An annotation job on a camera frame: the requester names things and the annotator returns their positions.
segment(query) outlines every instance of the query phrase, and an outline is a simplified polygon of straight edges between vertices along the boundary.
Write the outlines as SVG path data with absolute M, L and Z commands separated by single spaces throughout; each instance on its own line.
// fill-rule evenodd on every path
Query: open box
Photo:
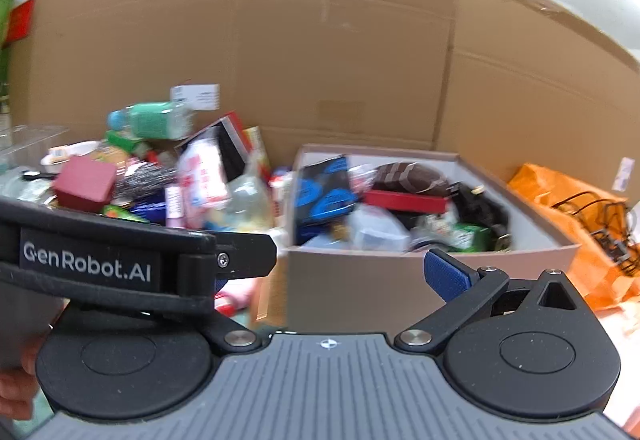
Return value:
M 453 153 L 351 146 L 303 146 L 295 171 L 334 156 L 349 167 L 419 162 L 442 171 L 449 181 L 484 185 L 485 193 L 509 213 L 513 243 L 509 252 L 454 254 L 477 268 L 494 266 L 512 278 L 536 279 L 546 268 L 566 270 L 578 245 L 487 173 Z M 287 207 L 287 230 L 295 236 L 294 179 Z M 287 327 L 299 332 L 383 331 L 393 337 L 444 304 L 424 280 L 424 252 L 364 252 L 289 247 Z

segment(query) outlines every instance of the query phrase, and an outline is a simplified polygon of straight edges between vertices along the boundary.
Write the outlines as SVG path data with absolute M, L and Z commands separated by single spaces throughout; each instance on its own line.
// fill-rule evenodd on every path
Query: blue bottle cap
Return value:
M 124 113 L 122 110 L 118 110 L 117 112 L 111 112 L 107 116 L 107 125 L 115 131 L 122 131 L 125 127 Z

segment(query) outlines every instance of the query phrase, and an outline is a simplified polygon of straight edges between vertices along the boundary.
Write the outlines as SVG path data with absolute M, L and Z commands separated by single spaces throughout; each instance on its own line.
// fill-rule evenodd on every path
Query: hand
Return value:
M 44 337 L 29 341 L 22 351 L 22 367 L 0 372 L 0 415 L 12 420 L 30 420 L 33 397 L 38 392 L 36 356 Z

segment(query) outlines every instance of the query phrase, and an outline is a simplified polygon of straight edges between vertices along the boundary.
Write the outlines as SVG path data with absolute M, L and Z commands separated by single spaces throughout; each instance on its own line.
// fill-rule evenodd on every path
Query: cardboard wall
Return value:
M 15 44 L 16 122 L 96 138 L 105 116 L 220 83 L 274 163 L 306 142 L 431 149 L 454 0 L 37 0 Z
M 640 161 L 638 62 L 594 27 L 537 0 L 457 0 L 438 150 L 508 180 L 534 162 L 610 190 Z M 625 192 L 640 198 L 640 172 Z

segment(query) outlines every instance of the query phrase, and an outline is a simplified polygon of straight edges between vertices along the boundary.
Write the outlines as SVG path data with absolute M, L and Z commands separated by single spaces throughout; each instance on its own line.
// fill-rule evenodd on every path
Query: white bowl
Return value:
M 66 146 L 66 152 L 71 155 L 88 155 L 92 151 L 95 151 L 97 147 L 100 145 L 99 140 L 87 140 L 85 142 L 78 142 L 77 144 L 71 144 L 70 146 Z M 42 160 L 40 160 L 40 165 L 43 166 L 44 171 L 47 173 L 58 174 L 62 171 L 63 166 L 69 162 L 69 160 L 64 160 L 62 162 L 52 163 L 51 155 L 47 155 Z

